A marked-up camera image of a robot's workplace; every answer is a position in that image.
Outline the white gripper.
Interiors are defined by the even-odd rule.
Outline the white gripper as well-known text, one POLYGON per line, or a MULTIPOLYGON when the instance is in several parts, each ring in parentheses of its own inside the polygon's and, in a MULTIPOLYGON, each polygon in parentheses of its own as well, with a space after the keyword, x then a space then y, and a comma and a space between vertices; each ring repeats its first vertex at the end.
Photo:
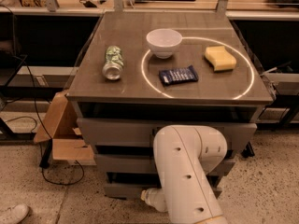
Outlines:
POLYGON ((141 192, 141 200, 149 206, 160 208, 163 206, 163 192, 156 188, 145 189, 141 192))

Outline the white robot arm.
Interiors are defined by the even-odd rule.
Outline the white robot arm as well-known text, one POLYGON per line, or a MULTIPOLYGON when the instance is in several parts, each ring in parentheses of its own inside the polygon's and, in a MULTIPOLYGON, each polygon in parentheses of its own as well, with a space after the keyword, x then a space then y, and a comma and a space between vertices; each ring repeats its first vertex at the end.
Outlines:
POLYGON ((172 224, 228 224, 206 175, 227 153, 227 142, 208 126, 171 125, 156 133, 154 160, 161 186, 141 199, 172 224))

